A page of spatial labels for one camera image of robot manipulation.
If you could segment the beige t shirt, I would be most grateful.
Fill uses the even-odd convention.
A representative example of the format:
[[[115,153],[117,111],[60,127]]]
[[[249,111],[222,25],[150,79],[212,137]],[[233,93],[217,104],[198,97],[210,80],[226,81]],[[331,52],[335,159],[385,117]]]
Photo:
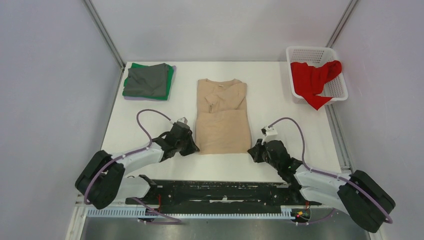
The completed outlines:
[[[247,90],[238,79],[198,80],[195,144],[201,155],[243,154],[252,146]]]

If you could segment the red t shirt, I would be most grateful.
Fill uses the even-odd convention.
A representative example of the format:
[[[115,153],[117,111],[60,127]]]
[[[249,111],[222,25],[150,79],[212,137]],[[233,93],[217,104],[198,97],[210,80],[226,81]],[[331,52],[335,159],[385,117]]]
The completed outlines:
[[[324,90],[326,83],[342,73],[342,63],[334,60],[321,67],[314,67],[305,62],[292,62],[290,69],[295,93],[303,97],[315,110],[319,110],[332,99],[319,94]]]

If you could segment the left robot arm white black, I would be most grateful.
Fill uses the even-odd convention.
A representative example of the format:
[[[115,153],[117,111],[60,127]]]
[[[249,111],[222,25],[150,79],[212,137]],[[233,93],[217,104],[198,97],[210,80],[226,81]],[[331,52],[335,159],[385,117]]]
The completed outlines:
[[[109,154],[97,151],[75,181],[75,188],[84,196],[87,204],[101,210],[115,200],[136,197],[145,204],[157,198],[154,183],[145,176],[126,175],[153,164],[171,159],[176,153],[185,157],[198,153],[193,132],[184,122],[177,121],[171,130],[162,133],[140,149],[128,153]]]

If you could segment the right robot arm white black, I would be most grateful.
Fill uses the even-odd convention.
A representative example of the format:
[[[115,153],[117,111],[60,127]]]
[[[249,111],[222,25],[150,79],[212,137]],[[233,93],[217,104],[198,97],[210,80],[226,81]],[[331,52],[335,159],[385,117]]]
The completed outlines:
[[[289,155],[280,140],[259,139],[247,152],[255,163],[267,163],[277,171],[288,184],[293,203],[316,202],[342,211],[370,233],[376,233],[396,207],[394,199],[364,171],[342,174],[307,168]]]

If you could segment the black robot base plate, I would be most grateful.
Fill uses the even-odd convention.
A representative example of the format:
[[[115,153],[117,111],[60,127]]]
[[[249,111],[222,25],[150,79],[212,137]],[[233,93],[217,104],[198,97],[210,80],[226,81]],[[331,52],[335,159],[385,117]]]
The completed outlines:
[[[153,180],[141,198],[163,214],[277,214],[282,206],[305,207],[286,183]]]

